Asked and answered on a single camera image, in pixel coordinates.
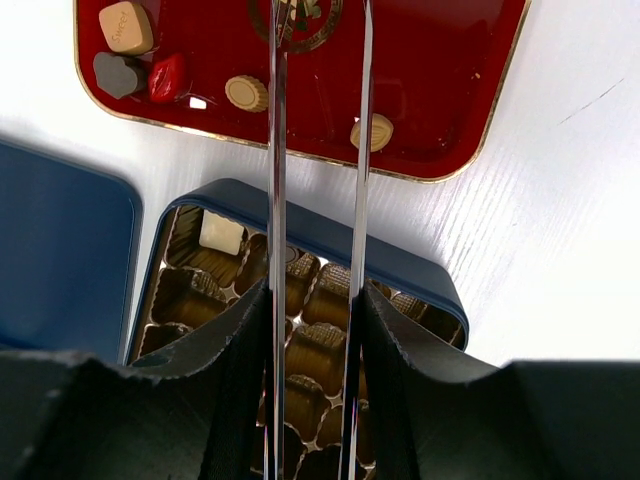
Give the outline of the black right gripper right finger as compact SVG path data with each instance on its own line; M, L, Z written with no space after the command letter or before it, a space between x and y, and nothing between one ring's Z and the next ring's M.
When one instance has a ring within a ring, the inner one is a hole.
M635 362L473 358L363 296L363 354L381 479L635 479Z

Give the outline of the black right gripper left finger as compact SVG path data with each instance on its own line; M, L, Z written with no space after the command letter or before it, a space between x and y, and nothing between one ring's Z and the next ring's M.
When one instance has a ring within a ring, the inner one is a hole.
M5 479L246 479L262 395L268 289L116 366L76 351L1 355Z

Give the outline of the metal tongs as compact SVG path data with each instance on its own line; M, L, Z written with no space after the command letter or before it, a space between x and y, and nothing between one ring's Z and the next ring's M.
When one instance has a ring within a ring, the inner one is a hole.
M288 51L293 32L290 1L274 1L269 21L269 220L268 220L268 285L272 296L272 353L267 365L266 421L264 439L264 478L284 476L284 411L285 411L285 249L286 231L286 100ZM361 75L360 121L355 224L353 228L338 225L307 210L294 213L293 243L313 253L349 267L349 319L344 365L341 450L338 476L356 476L358 431L358 391L361 355L361 324L364 312L365 256L367 240L369 161L373 104L373 5L364 4L364 43Z

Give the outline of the white square chocolate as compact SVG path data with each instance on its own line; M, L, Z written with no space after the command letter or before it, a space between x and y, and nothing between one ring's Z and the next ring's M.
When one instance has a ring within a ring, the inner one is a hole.
M199 245L228 255L238 255L245 228L219 214L205 211L199 235Z

